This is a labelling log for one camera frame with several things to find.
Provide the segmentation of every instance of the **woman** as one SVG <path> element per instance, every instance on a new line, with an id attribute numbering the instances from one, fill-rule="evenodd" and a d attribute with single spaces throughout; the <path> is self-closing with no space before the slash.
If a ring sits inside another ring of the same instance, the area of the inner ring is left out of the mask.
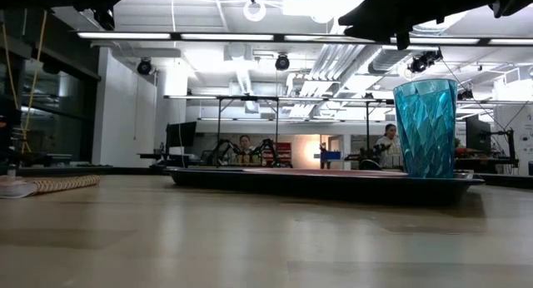
<path id="1" fill-rule="evenodd" d="M 376 146 L 385 148 L 380 154 L 381 167 L 394 167 L 401 164 L 401 146 L 396 136 L 396 126 L 388 124 L 385 126 L 385 135 L 377 140 Z"/>

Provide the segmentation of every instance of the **pillar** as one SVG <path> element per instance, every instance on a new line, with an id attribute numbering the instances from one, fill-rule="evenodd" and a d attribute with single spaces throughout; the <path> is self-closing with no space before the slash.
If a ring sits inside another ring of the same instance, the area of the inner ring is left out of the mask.
<path id="1" fill-rule="evenodd" d="M 167 124 L 185 122 L 187 101 L 184 99 L 164 98 L 187 94 L 187 73 L 181 67 L 170 68 L 157 74 L 156 128 L 154 148 L 167 141 Z M 181 154 L 182 147 L 173 147 L 171 154 Z"/>

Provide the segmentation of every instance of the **table surface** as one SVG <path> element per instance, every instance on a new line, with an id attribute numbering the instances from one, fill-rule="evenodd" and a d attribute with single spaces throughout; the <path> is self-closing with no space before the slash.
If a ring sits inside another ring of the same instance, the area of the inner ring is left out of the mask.
<path id="1" fill-rule="evenodd" d="M 491 186 L 410 208 L 103 176 L 0 201 L 0 286 L 532 287 L 532 203 Z"/>

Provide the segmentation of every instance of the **fluorescent light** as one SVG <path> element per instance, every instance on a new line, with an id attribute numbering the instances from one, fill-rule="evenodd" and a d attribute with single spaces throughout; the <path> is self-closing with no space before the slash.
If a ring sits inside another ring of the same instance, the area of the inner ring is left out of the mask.
<path id="1" fill-rule="evenodd" d="M 324 97 L 280 97 L 280 101 L 309 101 L 309 102 L 318 102 L 327 100 Z"/>
<path id="2" fill-rule="evenodd" d="M 497 38 L 497 39 L 491 39 L 489 44 L 533 45 L 533 39 Z"/>
<path id="3" fill-rule="evenodd" d="M 216 33 L 184 33 L 182 40 L 213 40 L 213 41 L 273 41 L 271 34 L 216 34 Z"/>
<path id="4" fill-rule="evenodd" d="M 187 100 L 216 100 L 214 96 L 165 96 L 165 98 L 187 99 Z"/>
<path id="5" fill-rule="evenodd" d="M 397 46 L 385 45 L 382 48 L 383 48 L 383 50 L 398 51 L 398 47 Z M 438 51 L 439 47 L 435 47 L 435 46 L 409 46 L 409 47 L 407 47 L 407 50 L 410 50 L 410 51 Z"/>
<path id="6" fill-rule="evenodd" d="M 286 35 L 286 42 L 374 42 L 344 35 Z"/>
<path id="7" fill-rule="evenodd" d="M 375 102 L 375 99 L 363 99 L 363 98 L 353 98 L 353 99 L 343 99 L 343 98 L 332 98 L 330 102 Z"/>
<path id="8" fill-rule="evenodd" d="M 77 35 L 86 39 L 154 39 L 168 40 L 170 33 L 134 33 L 134 32 L 78 32 Z"/>
<path id="9" fill-rule="evenodd" d="M 453 44 L 477 44 L 479 38 L 453 38 L 453 37 L 410 37 L 411 43 L 432 44 L 432 45 L 453 45 Z M 396 43 L 396 37 L 391 37 L 391 42 Z"/>

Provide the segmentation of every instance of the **rope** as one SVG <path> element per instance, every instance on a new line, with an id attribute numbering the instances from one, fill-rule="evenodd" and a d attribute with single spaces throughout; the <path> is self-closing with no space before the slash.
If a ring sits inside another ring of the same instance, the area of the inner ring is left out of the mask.
<path id="1" fill-rule="evenodd" d="M 9 46 L 7 45 L 7 30 L 5 23 L 2 24 L 2 34 L 6 49 L 7 74 L 9 75 L 9 84 L 11 84 L 11 93 L 13 94 L 13 100 L 15 101 L 15 108 L 18 110 L 17 92 L 15 92 L 15 84 L 13 84 L 13 74 L 11 72 L 11 61 L 9 60 Z"/>
<path id="2" fill-rule="evenodd" d="M 39 45 L 37 48 L 37 61 L 38 62 L 41 61 L 42 40 L 44 39 L 44 28 L 47 25 L 47 15 L 48 15 L 48 12 L 45 10 L 44 15 L 42 17 L 41 36 L 39 37 Z M 22 145 L 22 154 L 24 153 L 26 147 L 29 151 L 32 151 L 32 149 L 30 149 L 30 146 L 27 144 L 26 133 L 27 133 L 27 129 L 30 124 L 30 117 L 32 115 L 33 93 L 35 92 L 35 86 L 37 84 L 37 71 L 38 69 L 35 69 L 35 72 L 33 73 L 33 83 L 32 83 L 32 90 L 30 91 L 30 101 L 27 105 L 26 125 L 22 129 L 22 134 L 24 137 L 24 144 Z"/>

